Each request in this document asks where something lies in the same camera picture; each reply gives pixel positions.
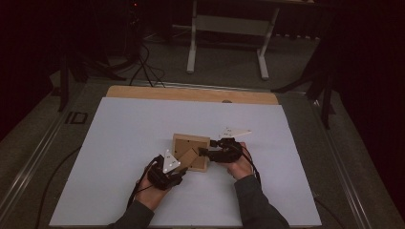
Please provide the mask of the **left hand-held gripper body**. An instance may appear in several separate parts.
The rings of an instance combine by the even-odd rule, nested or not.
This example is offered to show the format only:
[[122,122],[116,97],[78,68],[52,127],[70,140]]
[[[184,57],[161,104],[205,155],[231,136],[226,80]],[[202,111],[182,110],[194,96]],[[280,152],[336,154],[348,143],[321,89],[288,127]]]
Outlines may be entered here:
[[148,180],[152,185],[162,191],[179,185],[182,179],[176,179],[175,174],[181,163],[167,150],[163,155],[158,155],[152,160],[148,170]]

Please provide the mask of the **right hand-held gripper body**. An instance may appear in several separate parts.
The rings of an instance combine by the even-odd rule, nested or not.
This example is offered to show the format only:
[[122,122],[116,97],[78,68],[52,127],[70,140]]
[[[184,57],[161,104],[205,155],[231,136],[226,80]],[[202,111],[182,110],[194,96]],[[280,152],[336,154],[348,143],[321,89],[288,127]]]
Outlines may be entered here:
[[236,136],[248,135],[250,130],[226,127],[219,135],[219,150],[213,154],[215,162],[230,163],[238,160],[242,154],[242,145],[235,140]]

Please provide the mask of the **wooden photo frame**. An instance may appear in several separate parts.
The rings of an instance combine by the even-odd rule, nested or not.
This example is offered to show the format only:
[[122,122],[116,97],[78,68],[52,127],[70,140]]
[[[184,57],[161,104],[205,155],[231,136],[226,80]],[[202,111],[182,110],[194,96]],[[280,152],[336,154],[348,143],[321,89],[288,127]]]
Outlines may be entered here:
[[201,156],[199,149],[207,149],[210,138],[197,135],[173,134],[172,155],[181,163],[178,171],[187,168],[189,171],[206,172],[208,159]]

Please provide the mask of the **person's left hand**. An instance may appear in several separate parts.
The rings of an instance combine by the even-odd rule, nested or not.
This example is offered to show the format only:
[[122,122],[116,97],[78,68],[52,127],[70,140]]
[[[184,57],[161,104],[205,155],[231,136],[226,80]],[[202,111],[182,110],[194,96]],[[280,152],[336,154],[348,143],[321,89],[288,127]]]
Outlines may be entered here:
[[151,211],[155,211],[164,197],[169,193],[169,190],[162,191],[154,187],[146,177],[138,180],[137,185],[139,189],[135,194],[134,200],[142,203]]

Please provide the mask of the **person's right hand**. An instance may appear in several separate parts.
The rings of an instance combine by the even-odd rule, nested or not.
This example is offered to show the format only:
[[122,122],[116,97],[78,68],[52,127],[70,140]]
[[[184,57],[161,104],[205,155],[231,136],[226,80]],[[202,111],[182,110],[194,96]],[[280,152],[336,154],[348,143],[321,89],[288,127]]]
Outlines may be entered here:
[[224,167],[230,175],[232,175],[236,180],[242,179],[244,177],[253,174],[252,165],[250,164],[250,154],[246,149],[244,142],[241,142],[243,148],[243,155],[232,163],[225,163]]

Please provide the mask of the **white table mat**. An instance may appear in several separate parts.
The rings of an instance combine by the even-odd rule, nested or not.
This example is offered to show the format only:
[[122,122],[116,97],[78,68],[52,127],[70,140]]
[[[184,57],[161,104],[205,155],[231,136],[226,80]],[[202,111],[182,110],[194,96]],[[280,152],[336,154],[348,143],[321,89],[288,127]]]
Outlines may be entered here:
[[280,105],[105,97],[54,210],[52,226],[102,226],[121,217],[135,182],[175,134],[242,130],[269,202],[292,227],[321,223]]

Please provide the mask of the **black rectangular floor plate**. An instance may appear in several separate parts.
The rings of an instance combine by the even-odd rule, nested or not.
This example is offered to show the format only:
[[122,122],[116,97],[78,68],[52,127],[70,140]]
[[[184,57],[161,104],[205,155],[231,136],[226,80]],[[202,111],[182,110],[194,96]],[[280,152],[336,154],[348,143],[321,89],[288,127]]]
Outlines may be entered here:
[[87,113],[69,112],[65,119],[66,124],[85,124],[88,119]]

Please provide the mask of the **black tripod stand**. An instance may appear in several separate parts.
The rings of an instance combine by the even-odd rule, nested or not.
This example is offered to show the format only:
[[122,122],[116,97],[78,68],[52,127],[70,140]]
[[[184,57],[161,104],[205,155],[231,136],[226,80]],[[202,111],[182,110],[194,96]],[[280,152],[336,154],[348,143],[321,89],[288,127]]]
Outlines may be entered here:
[[323,96],[321,121],[327,130],[330,128],[329,114],[334,70],[334,57],[333,54],[329,54],[329,51],[327,42],[321,39],[300,78],[284,87],[272,89],[274,93],[282,94],[310,82],[305,96],[309,100],[317,100],[320,95]]
[[62,112],[69,102],[69,73],[77,82],[86,82],[88,74],[85,68],[88,67],[105,77],[121,81],[123,77],[115,74],[115,71],[123,70],[131,64],[132,61],[127,60],[114,66],[105,67],[74,48],[64,50],[60,56],[60,84],[56,88],[56,94],[60,97],[58,111]]

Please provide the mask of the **white metal stand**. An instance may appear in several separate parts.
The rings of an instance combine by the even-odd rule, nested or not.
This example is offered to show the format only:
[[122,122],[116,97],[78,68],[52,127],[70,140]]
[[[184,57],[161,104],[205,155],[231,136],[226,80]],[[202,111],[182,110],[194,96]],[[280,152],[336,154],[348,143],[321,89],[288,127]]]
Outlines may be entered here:
[[266,64],[266,50],[280,11],[279,7],[273,10],[268,21],[232,18],[223,16],[204,15],[197,13],[198,0],[193,0],[191,17],[191,42],[187,59],[186,72],[195,71],[197,52],[197,31],[214,31],[245,35],[263,36],[264,44],[256,51],[260,74],[263,80],[269,80]]

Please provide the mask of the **dark equipment tower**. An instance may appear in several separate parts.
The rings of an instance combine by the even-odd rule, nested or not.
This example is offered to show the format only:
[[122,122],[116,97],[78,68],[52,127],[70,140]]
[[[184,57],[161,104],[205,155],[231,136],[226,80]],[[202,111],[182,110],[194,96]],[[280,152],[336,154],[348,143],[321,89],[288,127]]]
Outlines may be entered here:
[[127,59],[136,58],[142,40],[143,1],[126,0],[125,36],[123,54]]

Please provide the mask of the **aluminium floor rail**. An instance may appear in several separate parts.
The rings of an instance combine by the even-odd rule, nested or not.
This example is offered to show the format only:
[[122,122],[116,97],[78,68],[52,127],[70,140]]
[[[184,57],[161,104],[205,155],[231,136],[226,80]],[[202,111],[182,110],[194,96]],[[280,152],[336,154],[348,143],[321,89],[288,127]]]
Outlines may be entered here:
[[0,142],[0,226],[21,198],[84,86],[72,86],[61,112],[59,98],[48,95]]
[[[309,104],[314,115],[320,119],[321,102],[319,100],[310,100]],[[348,204],[351,207],[352,214],[356,221],[358,229],[373,229],[362,205],[362,202],[359,198],[359,195],[353,185],[352,179],[350,178],[348,170],[341,157],[341,154],[338,150],[336,141],[333,139],[332,133],[325,127],[325,124],[321,119],[318,121],[318,124],[323,130],[324,136],[326,137],[328,145],[331,149],[333,166],[335,167],[335,171],[342,185],[342,189],[345,193]]]

